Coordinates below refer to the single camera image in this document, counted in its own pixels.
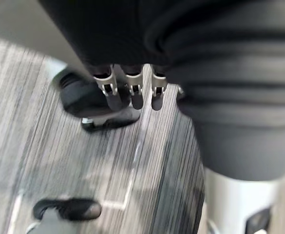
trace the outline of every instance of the robotic hand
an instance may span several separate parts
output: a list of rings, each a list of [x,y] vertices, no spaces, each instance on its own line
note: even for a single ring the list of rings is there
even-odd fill
[[[93,73],[114,111],[122,95],[110,64],[167,65],[153,78],[152,106],[161,106],[166,80],[180,85],[177,103],[193,120],[206,169],[209,233],[266,230],[285,174],[285,2],[135,2],[0,0],[0,37],[69,64],[84,80]],[[94,72],[102,64],[108,72]],[[125,73],[124,100],[140,109],[141,72]],[[59,221],[54,210],[46,215]]]

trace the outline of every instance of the gray carpet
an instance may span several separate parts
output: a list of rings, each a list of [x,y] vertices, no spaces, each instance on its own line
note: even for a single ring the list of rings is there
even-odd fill
[[[43,55],[0,40],[0,234],[22,234],[44,197],[94,197],[101,217],[81,234],[194,234],[203,175],[191,121],[170,85],[138,123],[88,134],[49,87]]]

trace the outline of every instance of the black shoe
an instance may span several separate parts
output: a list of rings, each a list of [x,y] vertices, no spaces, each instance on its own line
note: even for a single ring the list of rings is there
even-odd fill
[[[96,118],[83,118],[81,126],[87,132],[96,132],[102,130],[110,130],[125,127],[135,123],[139,120],[140,110],[136,110],[133,107],[127,107],[110,115],[105,115]]]

